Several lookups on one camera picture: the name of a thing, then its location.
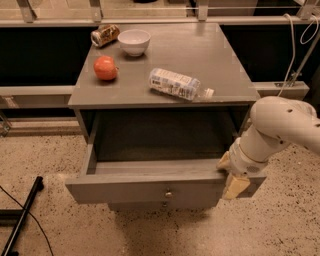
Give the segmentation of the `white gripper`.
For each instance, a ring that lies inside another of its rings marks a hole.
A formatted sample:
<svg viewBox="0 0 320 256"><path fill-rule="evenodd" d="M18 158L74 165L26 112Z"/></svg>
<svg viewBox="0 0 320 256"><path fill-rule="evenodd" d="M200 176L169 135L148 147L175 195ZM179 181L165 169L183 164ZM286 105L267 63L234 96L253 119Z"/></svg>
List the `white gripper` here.
<svg viewBox="0 0 320 256"><path fill-rule="evenodd" d="M256 177L267 166L267 163L256 162L245 155L237 138L216 164L218 170L226 170L228 174L222 198L235 199L250 185L248 177Z"/></svg>

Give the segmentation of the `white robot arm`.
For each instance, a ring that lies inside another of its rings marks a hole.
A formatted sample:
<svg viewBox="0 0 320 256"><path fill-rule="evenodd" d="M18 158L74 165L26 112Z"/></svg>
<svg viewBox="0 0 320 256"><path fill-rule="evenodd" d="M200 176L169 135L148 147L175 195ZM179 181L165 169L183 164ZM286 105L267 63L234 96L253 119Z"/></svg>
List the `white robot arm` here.
<svg viewBox="0 0 320 256"><path fill-rule="evenodd" d="M320 154L320 119L316 110L299 100L267 96L250 110L251 125L238 137L217 164L228 172L222 198L235 199L252 177L268 165L269 158L290 144Z"/></svg>

